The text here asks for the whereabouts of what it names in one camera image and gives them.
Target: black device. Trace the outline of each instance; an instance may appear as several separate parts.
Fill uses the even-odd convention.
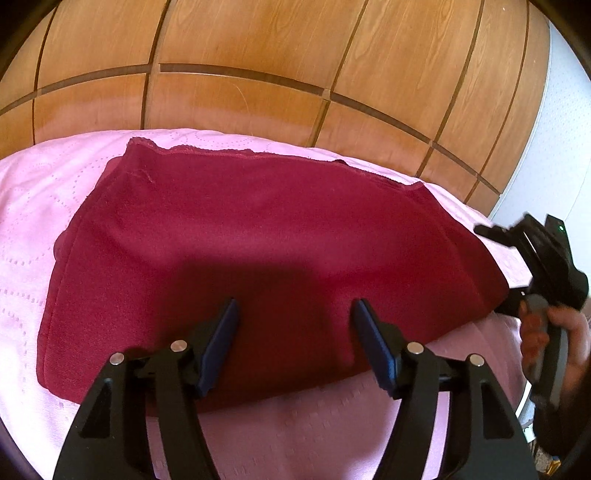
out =
[[[548,333],[550,343],[533,369],[526,373],[532,383],[532,401],[557,409],[569,344],[566,331],[552,325],[545,311],[549,305],[566,305],[580,311],[589,295],[587,276],[574,266],[564,222],[547,215],[542,225],[527,213],[509,229],[476,225],[474,233],[506,247],[515,247],[530,269],[530,284],[512,288],[495,311],[517,317],[519,304],[525,300],[529,311],[541,316],[541,330]]]
[[[114,353],[74,418],[53,479],[154,480],[144,410],[149,390],[155,392],[171,478],[219,479],[193,400],[215,383],[238,317],[231,300],[218,319],[197,324],[186,340],[150,357]],[[465,361],[438,357],[381,322],[366,300],[352,302],[351,318],[379,385],[402,400],[374,479],[421,479],[440,391],[450,392],[451,406],[438,478],[537,479],[511,405],[480,355]]]

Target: pink blanket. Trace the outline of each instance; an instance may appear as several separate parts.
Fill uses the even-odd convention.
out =
[[[45,479],[50,479],[77,405],[37,383],[36,337],[53,269],[53,243],[92,190],[106,162],[125,151],[133,136],[170,148],[188,144],[211,150],[252,149],[333,160],[306,149],[241,135],[189,129],[97,132],[53,140],[0,162],[0,417]],[[351,166],[411,184],[417,179],[370,163],[344,158]],[[428,184],[441,205],[471,229],[487,220],[442,188]],[[529,281],[519,255],[485,241],[509,285]],[[511,403],[521,397],[517,321],[490,315],[433,342],[439,355],[465,358],[481,353]],[[274,480],[369,479],[397,413],[397,403],[380,390],[370,372],[299,394],[200,416],[204,435],[222,478]],[[437,475],[447,418],[447,397],[438,406],[436,441],[423,478]],[[159,478],[167,478],[157,422],[148,419],[152,457]]]

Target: maroon towel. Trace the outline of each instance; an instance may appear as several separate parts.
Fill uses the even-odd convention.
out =
[[[115,351],[154,352],[230,296],[241,324],[217,408],[368,369],[349,309],[429,342],[486,316],[508,286],[421,184],[252,151],[132,139],[56,242],[37,375],[81,402]]]

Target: metal screw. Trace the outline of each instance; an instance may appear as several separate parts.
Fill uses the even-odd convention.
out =
[[[486,362],[482,355],[478,355],[478,353],[473,353],[470,355],[470,363],[475,367],[482,367]]]
[[[187,349],[187,342],[184,340],[175,340],[170,344],[170,349],[173,352],[184,352]]]
[[[407,350],[415,355],[420,355],[425,351],[425,347],[421,345],[419,342],[410,342],[407,345]]]
[[[111,358],[109,358],[109,363],[111,365],[119,365],[123,363],[123,360],[125,360],[125,355],[121,352],[115,352],[111,355]]]

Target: wood grain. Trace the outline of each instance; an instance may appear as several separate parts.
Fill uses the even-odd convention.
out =
[[[145,74],[78,83],[35,99],[35,140],[139,129]]]
[[[363,0],[178,0],[160,63],[272,73],[330,88]]]
[[[369,0],[335,91],[434,138],[479,9],[480,0]]]
[[[466,205],[474,208],[474,210],[478,210],[483,215],[489,216],[498,200],[498,194],[493,192],[482,182],[478,182],[476,190],[474,190],[474,193],[472,193],[472,196],[466,202]]]
[[[429,149],[426,143],[392,125],[334,102],[316,146],[411,176]]]
[[[148,63],[166,0],[64,0],[57,7],[39,87],[97,70]]]
[[[519,163],[540,109],[550,54],[545,16],[530,5],[530,33],[517,92],[507,122],[482,176],[502,192]]]
[[[35,89],[39,52],[52,14],[49,13],[31,32],[0,80],[0,108]]]
[[[474,175],[437,150],[429,157],[421,179],[445,188],[462,202],[476,181]]]
[[[0,116],[0,159],[33,145],[32,100]]]
[[[527,0],[486,0],[470,65],[439,144],[480,171],[515,92]]]
[[[322,98],[257,80],[194,73],[150,78],[146,128],[196,128],[306,146]]]

